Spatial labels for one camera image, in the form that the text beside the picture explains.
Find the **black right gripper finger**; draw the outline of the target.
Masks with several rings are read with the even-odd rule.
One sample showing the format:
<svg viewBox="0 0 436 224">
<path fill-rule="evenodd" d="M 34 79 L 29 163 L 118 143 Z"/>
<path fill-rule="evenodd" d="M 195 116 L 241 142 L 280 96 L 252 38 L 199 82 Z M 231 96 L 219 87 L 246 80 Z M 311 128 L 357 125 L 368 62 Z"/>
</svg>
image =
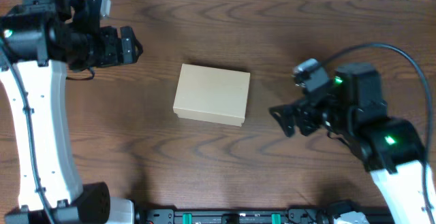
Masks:
<svg viewBox="0 0 436 224">
<path fill-rule="evenodd" d="M 298 105 L 295 104 L 284 104 L 269 108 L 271 115 L 278 114 L 279 116 L 293 116 L 295 115 Z"/>
<path fill-rule="evenodd" d="M 294 115 L 287 110 L 277 110 L 274 112 L 274 118 L 282 128 L 286 137 L 290 138 L 295 134 Z"/>
</svg>

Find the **cardboard box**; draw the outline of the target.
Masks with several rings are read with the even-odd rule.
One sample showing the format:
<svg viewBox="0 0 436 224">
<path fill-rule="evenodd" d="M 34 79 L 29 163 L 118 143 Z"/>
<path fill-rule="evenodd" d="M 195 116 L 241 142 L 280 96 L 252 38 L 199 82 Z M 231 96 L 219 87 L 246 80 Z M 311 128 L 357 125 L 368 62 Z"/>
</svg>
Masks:
<svg viewBox="0 0 436 224">
<path fill-rule="evenodd" d="M 242 126 L 251 74 L 182 64 L 173 111 L 179 118 Z"/>
</svg>

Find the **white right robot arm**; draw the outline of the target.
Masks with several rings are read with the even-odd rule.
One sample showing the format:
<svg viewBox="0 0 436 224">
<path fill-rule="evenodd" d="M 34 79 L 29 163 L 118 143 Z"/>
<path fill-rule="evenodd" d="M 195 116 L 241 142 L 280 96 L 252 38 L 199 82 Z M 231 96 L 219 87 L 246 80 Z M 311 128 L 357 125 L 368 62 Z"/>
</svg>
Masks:
<svg viewBox="0 0 436 224">
<path fill-rule="evenodd" d="M 383 195 L 395 223 L 435 221 L 435 186 L 424 145 L 407 120 L 388 116 L 382 79 L 370 63 L 324 69 L 299 84 L 304 97 L 269 112 L 284 134 L 308 136 L 320 128 L 344 143 Z"/>
</svg>

